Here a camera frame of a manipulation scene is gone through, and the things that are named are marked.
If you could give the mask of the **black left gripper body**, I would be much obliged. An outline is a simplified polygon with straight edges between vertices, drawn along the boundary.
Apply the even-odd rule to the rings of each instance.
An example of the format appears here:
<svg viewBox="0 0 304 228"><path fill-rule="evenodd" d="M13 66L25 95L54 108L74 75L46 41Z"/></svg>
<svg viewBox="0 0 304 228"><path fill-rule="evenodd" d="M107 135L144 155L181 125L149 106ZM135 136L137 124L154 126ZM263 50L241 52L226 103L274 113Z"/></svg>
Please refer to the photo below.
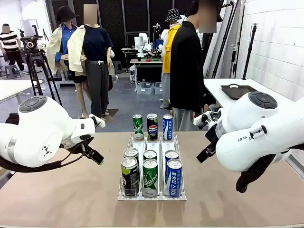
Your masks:
<svg viewBox="0 0 304 228"><path fill-rule="evenodd" d="M68 148L68 151L72 154L84 154L87 156L93 156L95 150L89 146L91 140L84 140L80 143L75 144L71 148Z"/></svg>

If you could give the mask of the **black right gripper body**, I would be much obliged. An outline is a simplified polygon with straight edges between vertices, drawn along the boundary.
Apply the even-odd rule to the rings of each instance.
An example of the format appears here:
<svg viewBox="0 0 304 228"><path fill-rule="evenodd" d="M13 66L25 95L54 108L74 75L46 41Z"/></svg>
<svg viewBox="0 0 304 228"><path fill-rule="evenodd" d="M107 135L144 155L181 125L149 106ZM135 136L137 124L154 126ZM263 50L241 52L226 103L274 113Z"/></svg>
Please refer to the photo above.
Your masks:
<svg viewBox="0 0 304 228"><path fill-rule="evenodd" d="M222 136L222 124L215 123L214 125L208 128L205 137L210 141L209 146L206 148L207 152L214 152L216 144L219 138Z"/></svg>

